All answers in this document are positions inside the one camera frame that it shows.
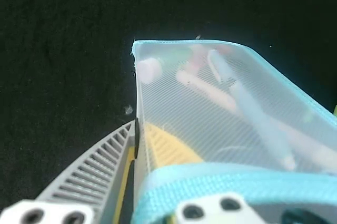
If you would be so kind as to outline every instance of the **yellow object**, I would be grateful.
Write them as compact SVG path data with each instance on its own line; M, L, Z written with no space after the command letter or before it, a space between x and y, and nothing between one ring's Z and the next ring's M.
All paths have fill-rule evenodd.
M146 124L145 138L154 159L154 168L172 164L203 162L203 159L179 138L153 124Z
M118 199L117 199L116 208L115 208L115 214L114 214L114 217L113 217L113 220L112 220L113 224L119 223L119 220L120 220L122 203L123 203L125 187L126 187L126 182L127 182L128 170L130 169L130 164L131 164L132 160L134 159L134 153L135 153L135 147L130 147L128 149L128 154L127 154L127 157L126 157L126 164L125 164L125 169L124 169L124 173L123 173L122 183L121 183L121 187L120 187L120 192L118 194Z

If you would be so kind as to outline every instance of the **gray plastic part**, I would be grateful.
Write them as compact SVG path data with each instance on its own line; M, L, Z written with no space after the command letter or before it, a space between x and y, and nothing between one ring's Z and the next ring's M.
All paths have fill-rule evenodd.
M124 124L70 164L37 198L38 201L91 206L94 223L111 223L128 150L135 144L134 121Z

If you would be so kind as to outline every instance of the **yellow strip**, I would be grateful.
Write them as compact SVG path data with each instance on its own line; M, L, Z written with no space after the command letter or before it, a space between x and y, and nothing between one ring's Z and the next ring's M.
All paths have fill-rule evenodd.
M122 203L123 203L125 187L126 187L126 182L127 182L127 175L128 175L128 171L130 169L130 164L131 164L132 160L134 159L134 153L135 153L135 147L130 147L129 150L128 150L127 158L126 158L126 164L125 164L125 169L124 169L124 173L123 173L120 192L118 194L115 214L114 214L114 218L112 220L113 224L118 224L118 222L120 220Z

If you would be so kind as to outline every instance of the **black surface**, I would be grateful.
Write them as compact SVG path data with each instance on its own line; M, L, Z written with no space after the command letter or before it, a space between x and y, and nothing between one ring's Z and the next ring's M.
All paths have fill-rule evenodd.
M337 0L1 0L0 208L35 198L132 116L131 45L219 39L255 49L332 111Z

